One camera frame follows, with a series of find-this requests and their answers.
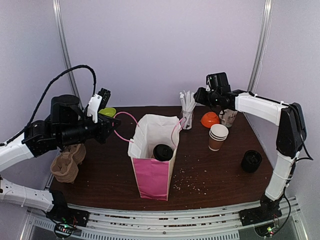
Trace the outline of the stack of pulp cup carriers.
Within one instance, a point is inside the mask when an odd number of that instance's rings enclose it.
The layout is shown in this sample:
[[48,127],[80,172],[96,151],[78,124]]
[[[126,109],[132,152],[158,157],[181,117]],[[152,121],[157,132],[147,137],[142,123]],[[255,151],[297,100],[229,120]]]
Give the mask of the stack of pulp cup carriers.
[[83,143],[67,146],[52,162],[50,171],[59,183],[73,184],[86,156]]

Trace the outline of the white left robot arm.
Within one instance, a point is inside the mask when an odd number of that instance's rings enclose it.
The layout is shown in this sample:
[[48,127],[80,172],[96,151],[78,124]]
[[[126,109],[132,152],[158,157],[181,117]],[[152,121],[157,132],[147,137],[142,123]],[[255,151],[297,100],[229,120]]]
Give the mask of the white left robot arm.
[[104,144],[121,124],[120,120],[100,114],[110,95],[94,94],[86,110],[79,107],[75,95],[65,94],[51,100],[49,116],[31,121],[15,139],[7,140],[0,147],[0,199],[5,203],[32,207],[52,212],[61,222],[72,218],[62,193],[40,190],[49,166],[49,157],[57,149],[83,144],[94,139]]

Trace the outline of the stack of brown paper cups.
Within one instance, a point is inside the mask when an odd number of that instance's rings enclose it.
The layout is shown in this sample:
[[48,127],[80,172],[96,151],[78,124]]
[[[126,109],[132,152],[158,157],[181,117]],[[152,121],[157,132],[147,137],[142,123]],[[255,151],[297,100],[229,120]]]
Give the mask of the stack of brown paper cups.
[[209,130],[208,148],[211,151],[219,151],[229,135],[229,130],[222,124],[214,124]]

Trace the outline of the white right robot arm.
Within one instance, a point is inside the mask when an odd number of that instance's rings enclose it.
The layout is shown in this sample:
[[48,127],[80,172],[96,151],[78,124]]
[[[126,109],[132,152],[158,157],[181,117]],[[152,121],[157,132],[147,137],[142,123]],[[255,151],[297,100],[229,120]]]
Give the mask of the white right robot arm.
[[305,147],[307,129],[302,106],[297,103],[284,103],[258,96],[251,91],[231,90],[225,72],[206,76],[206,87],[199,87],[194,96],[195,102],[207,107],[219,106],[221,110],[238,111],[250,114],[275,124],[277,161],[265,197],[277,201],[290,182],[295,162]]

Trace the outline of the stack of black cup lids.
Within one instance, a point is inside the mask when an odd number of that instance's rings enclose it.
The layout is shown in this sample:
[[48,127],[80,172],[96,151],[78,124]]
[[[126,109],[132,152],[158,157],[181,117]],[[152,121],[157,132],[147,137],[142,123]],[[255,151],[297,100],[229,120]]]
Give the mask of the stack of black cup lids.
[[262,156],[255,150],[248,150],[245,152],[242,161],[241,168],[247,173],[254,173],[258,170],[262,162]]

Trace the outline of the white pink paper bag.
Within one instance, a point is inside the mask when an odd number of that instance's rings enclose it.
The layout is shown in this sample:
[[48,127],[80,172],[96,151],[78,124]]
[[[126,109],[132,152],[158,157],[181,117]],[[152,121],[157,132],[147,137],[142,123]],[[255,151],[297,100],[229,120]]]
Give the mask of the white pink paper bag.
[[[170,183],[182,130],[181,119],[176,116],[145,114],[139,121],[125,111],[115,114],[130,116],[136,123],[135,132],[128,142],[127,154],[131,159],[136,184],[141,198],[158,201],[169,199]],[[153,157],[153,149],[158,144],[172,148],[170,161],[158,161]]]

